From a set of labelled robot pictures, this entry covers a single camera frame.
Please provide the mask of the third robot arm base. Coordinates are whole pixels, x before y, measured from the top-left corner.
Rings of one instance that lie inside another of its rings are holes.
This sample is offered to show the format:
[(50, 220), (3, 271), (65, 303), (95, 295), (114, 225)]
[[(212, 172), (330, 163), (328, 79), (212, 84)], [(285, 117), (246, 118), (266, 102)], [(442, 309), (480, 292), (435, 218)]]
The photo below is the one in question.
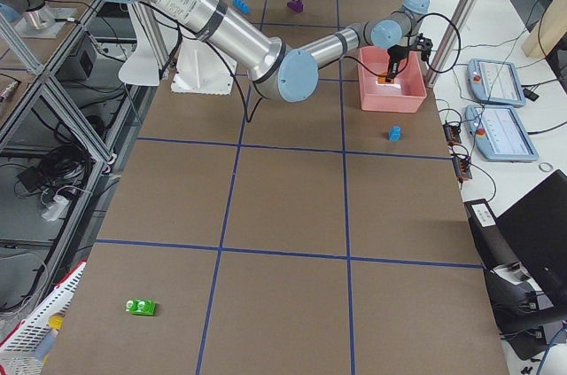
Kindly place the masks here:
[(23, 38), (55, 39), (76, 10), (50, 7), (46, 0), (1, 0), (1, 14)]

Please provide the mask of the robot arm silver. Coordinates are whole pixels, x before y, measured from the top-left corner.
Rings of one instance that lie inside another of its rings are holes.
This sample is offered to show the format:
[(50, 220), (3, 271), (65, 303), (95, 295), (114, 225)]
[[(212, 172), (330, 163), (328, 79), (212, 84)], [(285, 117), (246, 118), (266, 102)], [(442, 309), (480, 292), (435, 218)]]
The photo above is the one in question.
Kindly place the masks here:
[(380, 21), (354, 23), (298, 49), (278, 37), (269, 38), (222, 0), (104, 0), (148, 4), (188, 28), (201, 42), (211, 43), (242, 64), (264, 98), (299, 102), (309, 98), (319, 69), (349, 51), (373, 45), (390, 49), (414, 35), (430, 0), (404, 0), (400, 9)]

